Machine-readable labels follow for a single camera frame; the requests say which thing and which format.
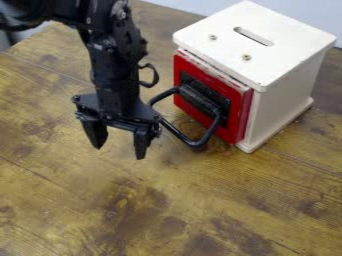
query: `white wooden box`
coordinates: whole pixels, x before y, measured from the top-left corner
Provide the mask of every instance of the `white wooden box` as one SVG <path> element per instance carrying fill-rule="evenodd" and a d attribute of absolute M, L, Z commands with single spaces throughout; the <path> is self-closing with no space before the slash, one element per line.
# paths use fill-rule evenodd
<path fill-rule="evenodd" d="M 254 90 L 245 138 L 251 153 L 313 104 L 335 36 L 243 1 L 174 34 L 180 50 Z"/>

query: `black handle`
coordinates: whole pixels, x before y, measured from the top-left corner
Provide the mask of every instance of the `black handle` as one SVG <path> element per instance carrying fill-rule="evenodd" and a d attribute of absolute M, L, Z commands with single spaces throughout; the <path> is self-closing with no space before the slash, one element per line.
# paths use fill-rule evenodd
<path fill-rule="evenodd" d="M 139 84 L 146 87 L 146 88 L 152 88 L 158 83 L 159 83 L 159 80 L 160 80 L 160 77 L 159 77 L 159 74 L 158 74 L 158 71 L 156 71 L 156 68 L 155 66 L 151 64 L 151 63 L 147 63 L 144 66 L 139 66 L 139 69 L 151 69 L 152 72 L 154 72 L 154 80 L 151 83 L 148 82 L 144 82 L 144 81 L 139 81 Z"/>
<path fill-rule="evenodd" d="M 167 90 L 162 94 L 159 94 L 150 101 L 150 106 L 154 106 L 159 101 L 166 99 L 174 94 L 179 94 L 186 101 L 188 101 L 196 108 L 199 108 L 203 112 L 211 113 L 215 116 L 213 125 L 210 126 L 206 134 L 202 139 L 198 141 L 191 140 L 186 134 L 164 119 L 162 118 L 160 124 L 166 127 L 166 129 L 191 147 L 200 148 L 204 146 L 217 131 L 221 123 L 222 123 L 222 111 L 219 106 L 200 93 L 196 92 L 188 85 L 182 85 L 180 87 L 174 87 Z"/>

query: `red drawer front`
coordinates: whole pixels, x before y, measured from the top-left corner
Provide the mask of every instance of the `red drawer front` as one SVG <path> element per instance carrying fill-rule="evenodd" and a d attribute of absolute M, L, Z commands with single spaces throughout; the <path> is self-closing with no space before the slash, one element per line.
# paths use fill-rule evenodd
<path fill-rule="evenodd" d="M 231 101 L 226 127 L 221 126 L 215 134 L 226 140 L 229 144 L 237 144 L 245 138 L 254 92 L 253 89 L 249 89 L 247 91 L 239 90 L 239 85 L 214 77 L 203 70 L 204 68 L 202 69 L 195 63 L 190 62 L 179 55 L 175 55 L 174 57 L 174 64 L 175 86 L 180 85 L 180 75 L 182 72 L 186 72 L 191 77 L 206 84 L 211 90 L 217 91 Z M 174 102 L 175 105 L 204 125 L 204 127 L 210 127 L 213 119 L 186 102 L 179 95 L 175 95 Z"/>

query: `box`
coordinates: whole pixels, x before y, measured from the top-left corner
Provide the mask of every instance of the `box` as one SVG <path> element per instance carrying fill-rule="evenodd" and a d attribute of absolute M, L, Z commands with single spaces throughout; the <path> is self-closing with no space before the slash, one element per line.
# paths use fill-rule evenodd
<path fill-rule="evenodd" d="M 317 75 L 335 36 L 243 1 L 174 34 L 175 86 L 200 83 L 230 102 L 217 135 L 251 153 L 313 104 Z M 206 127 L 190 102 L 175 104 Z"/>

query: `wooden table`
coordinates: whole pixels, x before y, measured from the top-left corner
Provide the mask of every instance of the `wooden table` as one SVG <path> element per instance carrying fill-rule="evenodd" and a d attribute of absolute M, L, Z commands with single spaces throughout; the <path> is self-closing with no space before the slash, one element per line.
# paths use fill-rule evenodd
<path fill-rule="evenodd" d="M 162 82 L 172 33 L 202 17 L 132 1 Z M 164 132 L 136 161 L 131 134 L 90 146 L 71 96 L 90 92 L 76 32 L 55 24 L 0 54 L 0 255 L 341 255 L 342 52 L 329 52 L 314 108 L 249 155 L 218 138 L 191 152 Z M 200 126 L 171 101 L 159 110 Z"/>

